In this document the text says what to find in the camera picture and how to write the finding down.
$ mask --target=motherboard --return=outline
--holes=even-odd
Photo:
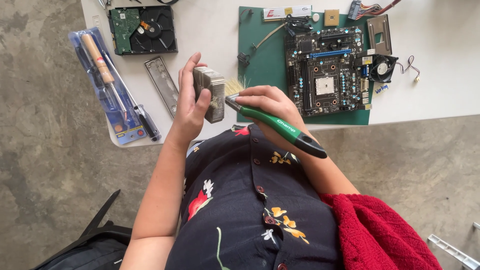
[[[288,95],[302,116],[369,110],[363,26],[285,36]]]

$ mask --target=pcie slot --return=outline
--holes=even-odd
[[[312,112],[312,103],[310,102],[310,78],[306,60],[301,61],[301,77],[303,79],[303,110],[306,114],[310,114]]]
[[[295,67],[289,66],[288,67],[288,74],[290,76],[290,86],[294,86],[297,79],[295,78]]]
[[[338,34],[321,34],[320,37],[322,40],[324,39],[332,39],[332,38],[338,38],[338,37],[352,37],[354,33],[349,32],[349,33],[338,33]]]
[[[342,49],[342,50],[335,50],[335,51],[328,51],[328,52],[318,52],[318,53],[311,53],[310,57],[317,58],[322,56],[331,56],[331,55],[338,55],[338,54],[345,54],[351,53],[351,49]]]

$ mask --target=wooden handle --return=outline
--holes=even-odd
[[[100,74],[102,74],[103,82],[106,84],[113,83],[115,79],[110,73],[110,70],[108,70],[107,64],[105,63],[105,60],[103,60],[102,54],[98,50],[92,35],[82,35],[82,40],[84,41],[85,46],[87,46],[88,52],[90,53],[90,56],[92,56],[92,59],[100,71]]]

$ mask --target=paper note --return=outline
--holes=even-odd
[[[383,94],[389,89],[390,84],[374,83],[373,84],[373,95],[372,98]]]

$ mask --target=red knit fabric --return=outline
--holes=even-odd
[[[320,194],[338,220],[346,270],[442,270],[427,244],[382,200]]]

